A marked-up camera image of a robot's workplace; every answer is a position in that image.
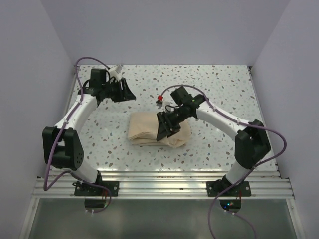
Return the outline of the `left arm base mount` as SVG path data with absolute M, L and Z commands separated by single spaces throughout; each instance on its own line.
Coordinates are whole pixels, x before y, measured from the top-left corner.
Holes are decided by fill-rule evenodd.
M 92 186 L 77 181 L 73 182 L 72 185 L 75 187 L 74 195 L 82 197 L 94 197 L 102 195 L 117 197 L 120 188 L 119 181 L 102 181 L 98 186 Z

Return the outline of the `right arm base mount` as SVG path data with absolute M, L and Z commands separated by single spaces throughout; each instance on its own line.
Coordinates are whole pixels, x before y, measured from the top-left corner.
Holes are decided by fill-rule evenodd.
M 208 197 L 250 197 L 252 196 L 250 184 L 248 181 L 242 181 L 232 185 L 225 177 L 216 181 L 206 182 L 206 191 Z

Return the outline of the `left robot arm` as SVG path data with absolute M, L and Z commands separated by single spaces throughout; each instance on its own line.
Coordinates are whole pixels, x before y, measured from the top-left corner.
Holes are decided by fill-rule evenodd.
M 104 184 L 99 180 L 100 172 L 85 162 L 84 149 L 79 134 L 90 114 L 105 99 L 113 102 L 135 100 L 125 78 L 120 77 L 122 67 L 110 70 L 92 69 L 90 78 L 77 93 L 77 98 L 66 115 L 53 127 L 42 132 L 44 160 L 47 165 L 45 180 L 51 167 L 62 169 L 76 179 L 87 182 L 86 190 L 96 196 L 102 193 Z

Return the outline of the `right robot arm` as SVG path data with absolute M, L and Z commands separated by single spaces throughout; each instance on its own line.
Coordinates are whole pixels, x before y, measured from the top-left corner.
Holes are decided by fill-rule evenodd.
M 228 135 L 235 143 L 235 163 L 231 169 L 213 184 L 226 195 L 234 195 L 240 189 L 239 181 L 271 150 L 263 123 L 247 121 L 213 105 L 204 93 L 192 96 L 184 86 L 171 93 L 176 103 L 172 111 L 157 113 L 158 131 L 156 140 L 172 137 L 181 130 L 181 123 L 195 118 L 209 123 Z

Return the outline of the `beige cloth mat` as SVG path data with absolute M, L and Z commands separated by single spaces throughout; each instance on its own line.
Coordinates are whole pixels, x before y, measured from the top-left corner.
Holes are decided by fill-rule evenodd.
M 191 128 L 188 121 L 180 124 L 180 131 L 171 136 L 156 141 L 158 133 L 158 119 L 155 112 L 133 112 L 130 114 L 128 140 L 133 145 L 140 146 L 169 146 L 171 148 L 182 147 L 191 138 Z

